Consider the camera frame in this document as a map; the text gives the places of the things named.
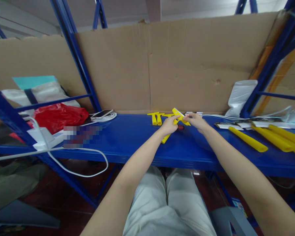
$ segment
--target floor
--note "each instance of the floor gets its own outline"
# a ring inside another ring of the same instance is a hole
[[[99,163],[98,165],[92,165],[88,161],[82,160],[65,160],[64,165],[77,173],[84,175],[91,175],[103,170],[106,166],[105,163]],[[92,177],[92,178],[79,178],[81,183],[88,189],[88,191],[96,197],[113,169],[114,164],[110,164],[107,171],[104,173]],[[201,192],[203,199],[206,203],[208,211],[224,207],[227,204],[226,197],[224,196],[221,188],[217,184],[215,179],[208,180],[204,175],[204,171],[193,170],[196,185]],[[116,170],[111,181],[109,182],[103,196],[107,193],[107,190],[112,185],[114,179],[118,175]],[[222,183],[228,190],[232,197],[240,199],[246,213],[251,216],[251,211],[244,201],[243,197],[234,186],[232,181],[229,179],[226,173],[218,173],[221,178]],[[288,186],[289,182],[292,181],[286,178],[276,178],[279,184]],[[281,187],[275,186],[276,189],[282,194],[282,196],[287,196],[295,190],[283,189]],[[55,172],[49,170],[42,181],[39,183],[34,192],[22,199],[25,203],[35,206],[36,208],[48,213],[61,220],[61,225],[59,229],[49,229],[40,227],[26,227],[20,232],[9,233],[8,235],[13,236],[62,236],[71,235],[78,236],[89,219],[91,218],[94,208],[89,205],[79,194],[77,194],[66,182],[64,182]],[[258,235],[263,235],[259,228],[256,228]]]

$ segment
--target white plastic bag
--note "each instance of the white plastic bag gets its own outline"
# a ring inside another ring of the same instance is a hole
[[[32,88],[31,90],[38,103],[51,102],[55,100],[68,98],[68,96],[65,95],[65,92],[61,88],[60,84],[56,81],[39,85],[37,87]],[[1,92],[7,99],[18,103],[23,107],[31,105],[24,90],[5,89]],[[63,104],[67,106],[81,107],[76,100],[63,102]],[[26,113],[32,116],[34,110],[27,110]]]
[[[226,112],[226,116],[239,117],[240,111],[257,86],[257,80],[242,80],[234,84],[232,93],[230,94],[228,105],[230,109]]]

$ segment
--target person's left hand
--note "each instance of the person's left hand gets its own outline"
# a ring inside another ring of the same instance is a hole
[[[167,118],[162,126],[159,128],[159,132],[161,132],[164,136],[175,132],[178,128],[178,125],[174,125],[174,120],[179,118],[180,116],[172,116]]]

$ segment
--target ceiling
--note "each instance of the ceiling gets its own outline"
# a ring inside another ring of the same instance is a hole
[[[278,11],[287,0],[257,0],[258,11]],[[6,0],[6,2],[32,15],[58,26],[49,0]],[[93,24],[94,0],[67,0],[78,31],[87,30]],[[238,0],[161,0],[162,21],[182,18],[216,17],[233,15]],[[109,27],[148,21],[145,0],[103,0]],[[249,1],[244,13],[250,13]]]

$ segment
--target yellow plastic tool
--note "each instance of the yellow plastic tool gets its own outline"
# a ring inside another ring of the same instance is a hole
[[[158,114],[158,113],[159,113],[159,112],[153,112],[153,113],[149,113],[149,114],[148,114],[148,115],[151,115],[151,116],[152,116],[152,124],[153,124],[153,125],[157,125],[155,115]]]
[[[184,121],[183,120],[184,115],[179,110],[177,110],[176,108],[174,108],[172,110],[172,112],[174,113],[174,115],[179,115],[180,116],[180,118],[181,118],[180,120],[181,120],[182,123],[184,123],[185,125],[191,126],[191,124],[188,121]]]
[[[282,139],[284,142],[286,142],[287,144],[291,145],[293,147],[293,152],[295,153],[295,143],[293,143],[292,141],[290,141],[289,139],[287,138],[284,138],[283,136],[273,132],[272,130],[269,130],[269,132],[271,132],[274,136],[278,137],[279,139]]]
[[[166,117],[172,117],[174,114],[166,114],[166,115],[162,115],[162,116],[166,116]]]
[[[277,148],[279,148],[281,151],[283,151],[283,152],[293,151],[293,148],[291,145],[282,141],[282,139],[279,139],[278,137],[274,136],[267,129],[263,129],[263,128],[255,127],[255,126],[251,126],[251,127],[255,131],[257,131],[259,134],[261,134],[263,137],[265,137],[269,142],[271,142],[273,145],[275,145]]]
[[[174,120],[174,125],[178,124],[179,120]],[[164,144],[168,138],[169,138],[170,134],[169,135],[166,135],[163,140],[161,141],[162,144]]]
[[[157,116],[157,125],[162,125],[161,115],[165,115],[165,113],[158,113]]]
[[[276,127],[274,125],[269,125],[269,129],[272,130],[274,133],[277,133],[295,143],[295,134],[288,132],[282,128]]]
[[[264,146],[262,143],[258,142],[257,140],[249,137],[248,135],[240,132],[239,130],[229,127],[228,128],[232,133],[236,134],[238,137],[240,137],[243,141],[245,141],[247,144],[252,146],[254,149],[256,149],[258,152],[265,152],[268,151],[268,147]]]

